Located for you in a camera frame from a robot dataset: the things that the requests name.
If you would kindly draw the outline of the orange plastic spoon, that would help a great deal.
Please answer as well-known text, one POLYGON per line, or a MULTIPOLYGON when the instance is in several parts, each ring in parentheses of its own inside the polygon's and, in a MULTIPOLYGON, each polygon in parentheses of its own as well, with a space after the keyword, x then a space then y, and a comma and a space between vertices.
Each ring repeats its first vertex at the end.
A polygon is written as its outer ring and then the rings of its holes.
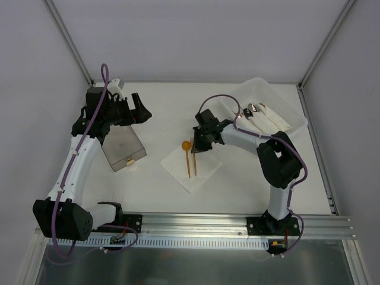
POLYGON ((190 162, 189 162, 189 151, 192 147, 191 142, 183 141, 181 147, 186 155, 186 166, 187 166, 188 178, 191 178, 191 170, 190 170, 190 162))

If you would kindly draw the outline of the white paper napkin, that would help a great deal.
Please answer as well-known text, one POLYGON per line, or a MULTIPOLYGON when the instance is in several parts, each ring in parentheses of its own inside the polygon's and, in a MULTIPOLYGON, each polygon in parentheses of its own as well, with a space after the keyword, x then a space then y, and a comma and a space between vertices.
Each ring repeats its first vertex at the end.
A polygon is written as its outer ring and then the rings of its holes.
POLYGON ((187 163, 185 151, 181 146, 164 158, 160 164, 190 194, 199 190, 209 178, 223 165, 220 160, 209 152, 195 155, 188 154, 187 163))

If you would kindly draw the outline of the orange plastic fork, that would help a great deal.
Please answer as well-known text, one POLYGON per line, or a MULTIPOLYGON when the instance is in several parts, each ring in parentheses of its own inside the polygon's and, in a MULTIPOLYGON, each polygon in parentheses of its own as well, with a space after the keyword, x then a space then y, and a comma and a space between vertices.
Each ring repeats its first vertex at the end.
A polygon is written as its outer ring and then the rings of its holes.
POLYGON ((194 137, 191 137, 190 143, 191 143, 191 154, 192 154, 192 160, 193 160, 193 166, 194 166, 194 175, 197 176, 197 159, 196 159, 195 153, 192 152, 192 148, 194 146, 194 137))

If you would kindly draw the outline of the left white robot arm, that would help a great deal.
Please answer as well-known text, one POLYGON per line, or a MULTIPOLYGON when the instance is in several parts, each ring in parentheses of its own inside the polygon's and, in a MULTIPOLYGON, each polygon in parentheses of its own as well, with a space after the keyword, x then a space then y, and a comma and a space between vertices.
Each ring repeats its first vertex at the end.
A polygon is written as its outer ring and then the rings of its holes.
POLYGON ((85 241, 99 227, 117 232, 125 224, 120 203, 99 202, 87 209, 81 204, 91 166, 111 126, 143 124, 152 116, 138 93, 133 93, 132 99, 134 109, 120 92, 111 93, 103 87, 87 90, 85 106, 72 126, 71 145, 59 178, 47 197, 33 204, 33 214, 45 237, 85 241))

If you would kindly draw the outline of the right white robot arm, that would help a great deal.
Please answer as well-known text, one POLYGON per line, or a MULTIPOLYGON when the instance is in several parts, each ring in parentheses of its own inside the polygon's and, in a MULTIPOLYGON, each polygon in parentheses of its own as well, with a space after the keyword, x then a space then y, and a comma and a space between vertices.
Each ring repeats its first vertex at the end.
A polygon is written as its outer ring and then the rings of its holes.
POLYGON ((300 236, 298 219, 290 210, 293 187, 304 165, 291 140, 284 132, 272 136, 254 135, 235 128, 233 121, 219 121, 207 109, 195 115, 192 153, 212 149, 213 144, 232 145, 259 158, 262 174, 270 185, 270 201, 261 217, 246 219, 248 235, 300 236))

